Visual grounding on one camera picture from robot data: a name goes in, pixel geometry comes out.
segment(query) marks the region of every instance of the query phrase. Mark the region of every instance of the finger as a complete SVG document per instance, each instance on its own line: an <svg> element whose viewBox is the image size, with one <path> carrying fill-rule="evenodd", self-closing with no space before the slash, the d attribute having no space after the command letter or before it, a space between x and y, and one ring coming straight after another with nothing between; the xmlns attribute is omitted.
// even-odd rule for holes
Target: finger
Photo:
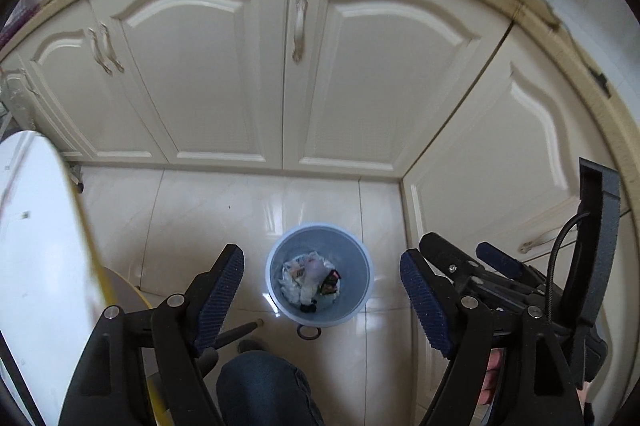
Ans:
<svg viewBox="0 0 640 426"><path fill-rule="evenodd" d="M494 348L489 354L489 361L486 364L487 370L495 370L500 367L502 362L502 351L499 348Z"/></svg>
<svg viewBox="0 0 640 426"><path fill-rule="evenodd" d="M482 390L480 397L478 397L478 404L489 404L494 398L492 390Z"/></svg>
<svg viewBox="0 0 640 426"><path fill-rule="evenodd" d="M498 370L489 370L484 374L484 381L482 382L483 390L493 390L498 383Z"/></svg>

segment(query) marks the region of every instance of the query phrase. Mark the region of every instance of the black device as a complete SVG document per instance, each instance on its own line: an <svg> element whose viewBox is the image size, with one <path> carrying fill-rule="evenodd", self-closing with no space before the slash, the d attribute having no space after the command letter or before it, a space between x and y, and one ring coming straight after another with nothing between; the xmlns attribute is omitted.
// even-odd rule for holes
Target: black device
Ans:
<svg viewBox="0 0 640 426"><path fill-rule="evenodd" d="M617 172L580 159L580 206L554 244L548 271L577 224L564 291L486 242L476 255L503 276L434 232L405 252L401 278L412 306L431 346L450 359L421 426L469 424L492 348L504 351L488 426L584 424L576 389L607 356L595 323L616 248L619 190Z"/></svg>

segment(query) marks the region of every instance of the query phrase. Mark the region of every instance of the shoe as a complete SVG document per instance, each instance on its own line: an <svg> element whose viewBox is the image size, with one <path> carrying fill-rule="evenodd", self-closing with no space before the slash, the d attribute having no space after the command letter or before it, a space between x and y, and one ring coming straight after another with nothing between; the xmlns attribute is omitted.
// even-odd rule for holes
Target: shoe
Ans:
<svg viewBox="0 0 640 426"><path fill-rule="evenodd" d="M238 343L238 354L244 354L251 350L262 350L263 352L266 352L267 346L257 338L240 340Z"/></svg>

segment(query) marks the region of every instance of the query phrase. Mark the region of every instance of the tile floor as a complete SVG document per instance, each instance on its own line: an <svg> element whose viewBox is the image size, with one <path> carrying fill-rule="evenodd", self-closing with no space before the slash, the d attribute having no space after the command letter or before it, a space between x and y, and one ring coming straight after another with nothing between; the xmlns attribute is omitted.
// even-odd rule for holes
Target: tile floor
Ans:
<svg viewBox="0 0 640 426"><path fill-rule="evenodd" d="M103 167L82 174L80 198L103 264L153 303L183 292L236 243L245 272L225 329L262 318L257 335L306 373L327 426L409 424L412 320L398 275L406 237L397 184ZM359 237L375 282L356 318L304 342L264 298L264 263L284 232L313 221ZM223 348L218 367L233 355L233 345ZM206 378L211 390L217 374Z"/></svg>

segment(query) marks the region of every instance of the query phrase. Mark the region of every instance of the blue gripper pad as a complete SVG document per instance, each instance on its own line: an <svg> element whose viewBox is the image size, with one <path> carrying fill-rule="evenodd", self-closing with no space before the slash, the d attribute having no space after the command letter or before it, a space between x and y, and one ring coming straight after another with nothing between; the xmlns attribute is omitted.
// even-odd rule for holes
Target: blue gripper pad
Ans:
<svg viewBox="0 0 640 426"><path fill-rule="evenodd" d="M488 242L478 244L476 256L511 280L517 280L522 275L522 264L518 260L508 254L504 254L500 249Z"/></svg>
<svg viewBox="0 0 640 426"><path fill-rule="evenodd" d="M448 358L453 352L454 344L449 337L447 314L409 251L400 258L400 279L430 345Z"/></svg>
<svg viewBox="0 0 640 426"><path fill-rule="evenodd" d="M235 245L223 249L209 272L193 279L185 292L189 300L186 328L198 356L213 346L244 274L244 253Z"/></svg>

